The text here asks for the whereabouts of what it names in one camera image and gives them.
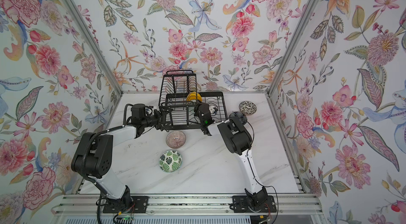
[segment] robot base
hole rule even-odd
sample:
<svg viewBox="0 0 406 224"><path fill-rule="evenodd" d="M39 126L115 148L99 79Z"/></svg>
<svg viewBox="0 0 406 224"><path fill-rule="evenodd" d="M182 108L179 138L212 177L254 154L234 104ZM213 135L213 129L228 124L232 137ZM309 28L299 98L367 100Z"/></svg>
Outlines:
<svg viewBox="0 0 406 224"><path fill-rule="evenodd" d="M277 212L273 196L268 196L265 203L259 207L256 207L255 209L251 209L251 207L248 206L246 199L247 196L233 196L233 205L231 205L231 210L233 210L235 213L267 213L268 211L271 213Z"/></svg>
<svg viewBox="0 0 406 224"><path fill-rule="evenodd" d="M130 210L130 213L145 213L148 206L147 196L131 196L135 206L134 209ZM103 208L103 213L118 213L119 208L115 208L114 205L105 205Z"/></svg>

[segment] black wire dish rack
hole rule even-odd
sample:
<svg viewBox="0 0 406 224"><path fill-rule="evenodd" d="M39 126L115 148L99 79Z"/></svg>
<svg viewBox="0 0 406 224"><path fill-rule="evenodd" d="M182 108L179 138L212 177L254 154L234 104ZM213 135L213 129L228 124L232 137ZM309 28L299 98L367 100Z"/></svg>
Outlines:
<svg viewBox="0 0 406 224"><path fill-rule="evenodd" d="M197 92L196 74L192 70L168 71L164 75L158 105L165 130L200 129L199 118L195 116L196 101L186 100L192 92ZM227 119L222 92L199 94L203 103L217 108L217 111L211 114L214 121Z"/></svg>

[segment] bowl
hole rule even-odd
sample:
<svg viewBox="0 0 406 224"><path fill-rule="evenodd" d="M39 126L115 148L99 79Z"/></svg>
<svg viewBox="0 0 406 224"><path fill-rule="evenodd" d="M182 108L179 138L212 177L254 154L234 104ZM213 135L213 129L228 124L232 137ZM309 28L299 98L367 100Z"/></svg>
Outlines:
<svg viewBox="0 0 406 224"><path fill-rule="evenodd" d="M166 144L173 149L180 148L185 144L186 136L181 131L172 131L166 136Z"/></svg>
<svg viewBox="0 0 406 224"><path fill-rule="evenodd" d="M239 111L234 111L233 113L231 113L230 118L231 117L238 118L242 125L245 125L248 121L247 116L242 114L242 112L239 112Z"/></svg>
<svg viewBox="0 0 406 224"><path fill-rule="evenodd" d="M168 150L159 158L159 167L166 173L177 171L182 165L182 155L176 150Z"/></svg>
<svg viewBox="0 0 406 224"><path fill-rule="evenodd" d="M251 101L243 101L238 107L240 108L240 111L247 116L256 112L256 105Z"/></svg>

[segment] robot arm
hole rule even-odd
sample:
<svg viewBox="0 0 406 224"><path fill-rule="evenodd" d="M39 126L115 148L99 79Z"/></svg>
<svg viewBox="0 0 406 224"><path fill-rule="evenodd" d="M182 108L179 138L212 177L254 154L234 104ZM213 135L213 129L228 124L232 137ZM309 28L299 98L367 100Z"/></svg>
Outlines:
<svg viewBox="0 0 406 224"><path fill-rule="evenodd" d="M131 123L127 125L106 130L102 134L85 133L72 160L72 170L91 181L109 199L108 203L116 206L116 209L128 209L132 205L132 199L128 186L125 186L110 169L113 147L139 137L146 127L154 126L161 130L165 128L159 124L159 111L153 111L152 107L148 107L151 112L146 112L145 108L143 104L133 105ZM211 123L202 130L208 135L221 135L228 150L237 153L245 177L248 202L252 206L265 202L266 189L258 183L259 177L252 161L251 135L241 122L231 118Z"/></svg>

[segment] white marble surface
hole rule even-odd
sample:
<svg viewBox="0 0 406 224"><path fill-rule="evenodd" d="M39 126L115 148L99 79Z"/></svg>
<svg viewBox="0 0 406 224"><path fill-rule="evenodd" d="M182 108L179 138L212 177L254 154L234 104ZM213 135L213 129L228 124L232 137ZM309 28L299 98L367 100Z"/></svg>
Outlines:
<svg viewBox="0 0 406 224"><path fill-rule="evenodd" d="M224 94L228 115L238 111L241 101L250 100L257 112L248 117L255 130L252 155L261 182L273 185L278 193L298 193L292 169L279 138L266 97L263 93ZM110 127L123 123L127 103L158 105L159 94L125 94ZM178 149L183 156L180 169L161 171L159 157L169 147L168 132L150 130L137 139L113 148L111 168L132 193L244 193L244 178L236 154L231 154L221 136L206 136L200 130L183 130L186 143ZM98 194L98 189L85 181L81 194Z"/></svg>

